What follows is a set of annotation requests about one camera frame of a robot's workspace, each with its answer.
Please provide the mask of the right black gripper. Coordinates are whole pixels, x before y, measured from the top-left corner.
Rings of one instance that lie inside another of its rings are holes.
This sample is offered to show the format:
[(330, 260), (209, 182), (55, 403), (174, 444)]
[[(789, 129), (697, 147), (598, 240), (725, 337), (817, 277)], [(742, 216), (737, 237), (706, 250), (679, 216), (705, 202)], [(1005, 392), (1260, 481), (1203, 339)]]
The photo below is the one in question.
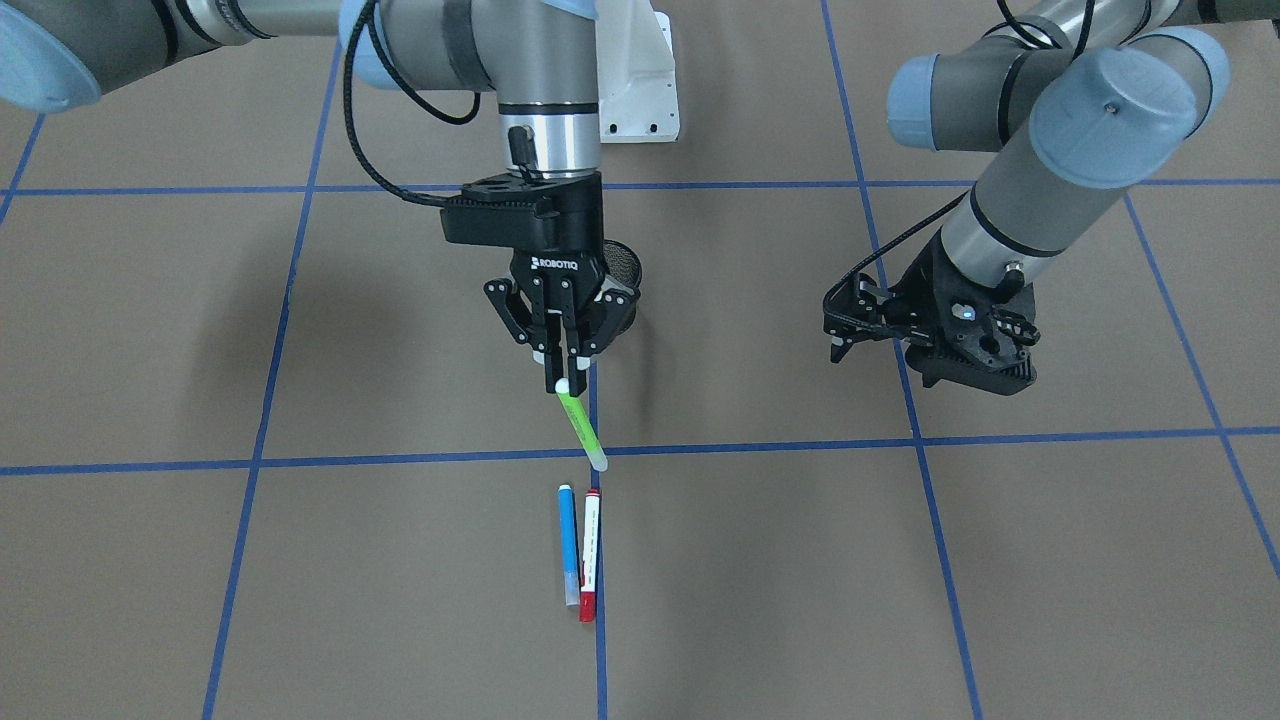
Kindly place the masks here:
[[(618, 337), (620, 324), (634, 302), (622, 293), (604, 291), (608, 274), (604, 247), (605, 241), (599, 240), (576, 252), (516, 249), (509, 275), (484, 284), (485, 296), (513, 341), (527, 345), (541, 359), (550, 395), (564, 378), (570, 379), (571, 393), (586, 389), (588, 370)], [(554, 301), (568, 291), (562, 327), (548, 309), (547, 290)]]

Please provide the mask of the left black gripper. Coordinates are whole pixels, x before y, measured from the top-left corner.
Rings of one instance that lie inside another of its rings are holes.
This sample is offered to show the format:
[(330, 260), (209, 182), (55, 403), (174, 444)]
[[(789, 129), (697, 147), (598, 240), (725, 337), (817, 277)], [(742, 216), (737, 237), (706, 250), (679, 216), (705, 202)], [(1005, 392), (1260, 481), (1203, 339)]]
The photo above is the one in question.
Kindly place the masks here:
[[(933, 233), (890, 291), (870, 275), (858, 275), (838, 281), (826, 292), (823, 331), (831, 341), (831, 363), (841, 363), (860, 342), (906, 340), (911, 328), (928, 336), (936, 347), (948, 345), (965, 351), (1011, 347), (991, 316), (995, 305), (1011, 299), (1011, 275), (995, 287), (972, 281), (947, 255), (940, 232)], [(888, 301), (891, 322), (884, 315)]]

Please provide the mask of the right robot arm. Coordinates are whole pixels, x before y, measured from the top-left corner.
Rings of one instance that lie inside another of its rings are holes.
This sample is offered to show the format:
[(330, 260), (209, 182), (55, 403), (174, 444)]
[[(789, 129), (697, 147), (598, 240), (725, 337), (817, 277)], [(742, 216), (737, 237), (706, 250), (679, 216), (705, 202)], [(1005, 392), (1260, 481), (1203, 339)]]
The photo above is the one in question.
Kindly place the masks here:
[[(3, 99), (54, 114), (220, 47), (256, 38), (340, 41), (348, 143), (384, 191), (442, 214), (452, 243), (509, 249), (485, 293), (550, 393), (579, 397), (588, 370), (634, 319), (637, 264), (604, 236), (591, 1), (5, 1)], [(457, 195), (412, 191), (370, 163), (352, 82), (384, 74), (453, 126), (426, 91), (495, 96), (504, 170)]]

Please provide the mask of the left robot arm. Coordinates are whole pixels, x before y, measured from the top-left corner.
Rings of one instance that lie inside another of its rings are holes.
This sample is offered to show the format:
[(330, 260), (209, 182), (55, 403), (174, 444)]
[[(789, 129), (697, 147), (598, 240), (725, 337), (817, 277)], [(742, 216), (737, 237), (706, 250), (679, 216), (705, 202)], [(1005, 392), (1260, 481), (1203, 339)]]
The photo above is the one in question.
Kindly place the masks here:
[(1033, 284), (1130, 187), (1210, 122), (1230, 86), (1207, 24), (1276, 20), (1275, 1), (1039, 1), (955, 54), (915, 56), (886, 97), (893, 140), (991, 152), (901, 281), (858, 264), (824, 296), (831, 359), (901, 340), (983, 372), (1039, 341)]

